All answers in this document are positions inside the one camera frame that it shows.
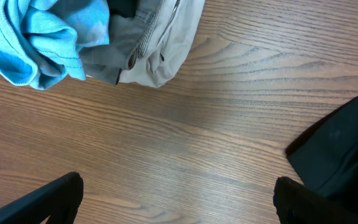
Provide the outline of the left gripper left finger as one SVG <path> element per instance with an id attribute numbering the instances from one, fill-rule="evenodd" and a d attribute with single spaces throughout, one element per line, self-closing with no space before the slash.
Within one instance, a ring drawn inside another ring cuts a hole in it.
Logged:
<path id="1" fill-rule="evenodd" d="M 0 224 L 73 224 L 84 194 L 84 182 L 69 172 L 0 208 Z"/>

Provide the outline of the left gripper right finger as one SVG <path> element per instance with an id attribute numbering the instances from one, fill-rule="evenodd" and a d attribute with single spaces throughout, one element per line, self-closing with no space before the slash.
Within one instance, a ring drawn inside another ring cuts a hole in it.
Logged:
<path id="1" fill-rule="evenodd" d="M 281 224 L 358 224 L 358 215 L 289 177 L 275 183 L 273 204 Z"/>

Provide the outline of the black t-shirt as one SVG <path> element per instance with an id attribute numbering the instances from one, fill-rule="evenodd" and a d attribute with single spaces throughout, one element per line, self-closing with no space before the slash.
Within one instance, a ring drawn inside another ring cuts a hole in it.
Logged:
<path id="1" fill-rule="evenodd" d="M 308 189 L 358 214 L 358 96 L 306 129 L 285 154 Z"/>

